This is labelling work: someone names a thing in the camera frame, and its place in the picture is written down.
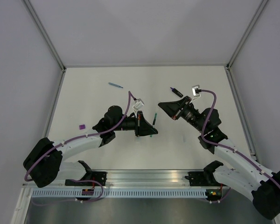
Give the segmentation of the green pen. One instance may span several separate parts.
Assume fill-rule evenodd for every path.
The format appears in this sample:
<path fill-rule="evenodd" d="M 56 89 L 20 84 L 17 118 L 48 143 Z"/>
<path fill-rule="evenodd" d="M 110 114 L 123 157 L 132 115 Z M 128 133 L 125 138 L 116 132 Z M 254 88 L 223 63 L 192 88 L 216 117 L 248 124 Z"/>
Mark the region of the green pen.
<path fill-rule="evenodd" d="M 152 123 L 153 128 L 155 127 L 156 119 L 157 119 L 157 112 L 155 112 L 155 114 L 154 114 L 154 119 L 153 119 L 153 123 Z"/>

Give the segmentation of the purple black highlighter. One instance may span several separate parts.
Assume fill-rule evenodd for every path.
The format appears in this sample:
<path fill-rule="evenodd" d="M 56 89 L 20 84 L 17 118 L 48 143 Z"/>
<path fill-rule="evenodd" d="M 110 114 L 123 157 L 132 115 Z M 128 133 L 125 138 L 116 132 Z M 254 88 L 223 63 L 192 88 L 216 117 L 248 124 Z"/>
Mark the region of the purple black highlighter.
<path fill-rule="evenodd" d="M 179 92 L 176 88 L 170 87 L 171 91 L 177 95 L 179 98 L 183 97 L 183 94 L 181 92 Z"/>

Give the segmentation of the purple highlighter cap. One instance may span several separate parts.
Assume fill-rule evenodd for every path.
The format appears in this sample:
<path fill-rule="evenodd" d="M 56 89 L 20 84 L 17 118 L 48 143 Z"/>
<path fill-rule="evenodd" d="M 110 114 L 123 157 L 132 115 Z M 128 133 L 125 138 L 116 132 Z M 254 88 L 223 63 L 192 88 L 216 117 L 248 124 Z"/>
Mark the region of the purple highlighter cap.
<path fill-rule="evenodd" d="M 79 129 L 80 130 L 83 130 L 83 129 L 85 129 L 86 127 L 85 127 L 85 125 L 84 124 L 82 124 L 82 125 L 79 125 Z"/>

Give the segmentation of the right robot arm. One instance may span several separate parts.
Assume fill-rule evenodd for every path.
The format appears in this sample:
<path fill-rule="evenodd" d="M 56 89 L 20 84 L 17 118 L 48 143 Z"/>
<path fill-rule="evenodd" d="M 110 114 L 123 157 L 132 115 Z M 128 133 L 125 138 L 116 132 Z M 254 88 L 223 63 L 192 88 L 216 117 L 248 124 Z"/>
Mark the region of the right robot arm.
<path fill-rule="evenodd" d="M 229 163 L 227 168 L 214 161 L 204 168 L 203 179 L 208 185 L 221 183 L 248 198 L 266 219 L 280 214 L 280 171 L 273 172 L 241 153 L 224 134 L 219 125 L 218 111 L 213 107 L 199 112 L 190 97 L 174 102 L 160 102 L 158 106 L 173 120 L 183 118 L 200 132 L 199 142 L 204 149 Z"/>

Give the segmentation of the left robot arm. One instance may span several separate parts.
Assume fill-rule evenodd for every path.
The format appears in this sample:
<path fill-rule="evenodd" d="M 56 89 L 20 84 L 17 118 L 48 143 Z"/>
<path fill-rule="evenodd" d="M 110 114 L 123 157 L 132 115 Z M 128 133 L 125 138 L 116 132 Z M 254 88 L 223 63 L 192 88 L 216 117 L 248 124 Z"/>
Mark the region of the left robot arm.
<path fill-rule="evenodd" d="M 136 137 L 158 134 L 157 129 L 145 120 L 142 111 L 127 116 L 121 107 L 111 106 L 90 132 L 81 137 L 60 141 L 40 139 L 23 162 L 27 181 L 33 181 L 39 188 L 54 181 L 64 181 L 68 186 L 90 184 L 92 169 L 84 161 L 68 162 L 67 159 L 107 145 L 115 139 L 116 131 L 134 131 Z"/>

